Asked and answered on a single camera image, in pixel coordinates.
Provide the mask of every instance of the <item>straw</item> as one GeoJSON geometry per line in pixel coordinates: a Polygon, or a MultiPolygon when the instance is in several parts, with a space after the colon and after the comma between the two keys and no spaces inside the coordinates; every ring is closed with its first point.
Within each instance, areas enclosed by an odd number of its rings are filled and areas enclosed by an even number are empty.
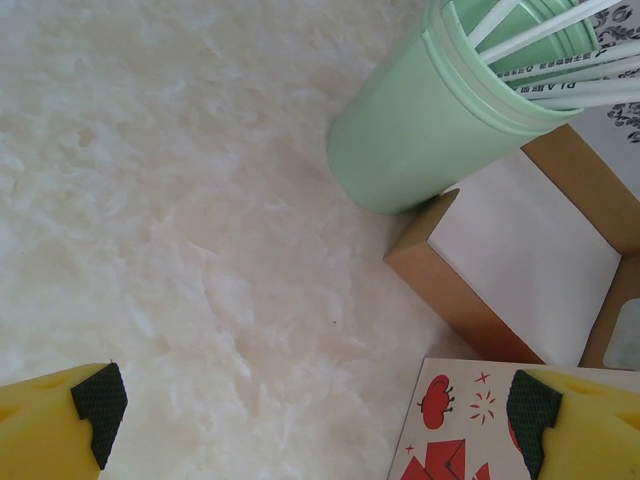
{"type": "Polygon", "coordinates": [[[541,38],[552,35],[563,28],[567,28],[574,23],[580,22],[620,1],[621,0],[587,0],[577,7],[573,7],[556,17],[542,22],[529,30],[485,50],[480,54],[480,58],[482,58],[487,65],[495,63],[507,55],[531,45],[541,38]]]}
{"type": "Polygon", "coordinates": [[[576,95],[562,98],[544,98],[541,100],[533,100],[533,102],[541,107],[551,108],[554,110],[575,110],[579,108],[640,102],[640,90],[576,95]]]}
{"type": "Polygon", "coordinates": [[[500,0],[496,3],[469,34],[469,42],[471,42],[473,48],[480,45],[521,1],[522,0],[500,0]]]}
{"type": "Polygon", "coordinates": [[[514,91],[529,100],[543,98],[575,97],[607,92],[635,91],[640,94],[640,78],[622,78],[617,80],[597,80],[578,83],[548,83],[515,88],[514,91]]]}
{"type": "Polygon", "coordinates": [[[618,75],[620,73],[636,70],[640,68],[640,57],[625,58],[617,62],[605,63],[576,72],[565,73],[557,77],[550,78],[549,81],[554,83],[579,82],[583,80],[596,80],[602,77],[618,75]]]}
{"type": "Polygon", "coordinates": [[[634,55],[640,55],[640,42],[628,42],[622,45],[616,45],[615,47],[601,48],[600,50],[594,50],[593,52],[574,55],[572,57],[499,72],[496,75],[505,82],[515,82],[524,78],[548,75],[565,70],[573,70],[574,68],[589,67],[591,65],[620,60],[634,55]]]}

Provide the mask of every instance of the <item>plastic cup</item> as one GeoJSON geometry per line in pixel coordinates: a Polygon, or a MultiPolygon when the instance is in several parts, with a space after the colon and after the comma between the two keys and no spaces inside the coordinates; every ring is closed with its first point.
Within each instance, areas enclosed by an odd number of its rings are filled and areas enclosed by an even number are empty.
{"type": "MultiPolygon", "coordinates": [[[[331,169],[364,207],[387,214],[409,210],[580,112],[538,106],[492,69],[595,50],[598,41],[587,20],[490,69],[467,33],[495,2],[459,3],[454,8],[449,0],[431,0],[331,127],[331,169]]],[[[481,45],[495,45],[574,5],[525,0],[481,45]]]]}

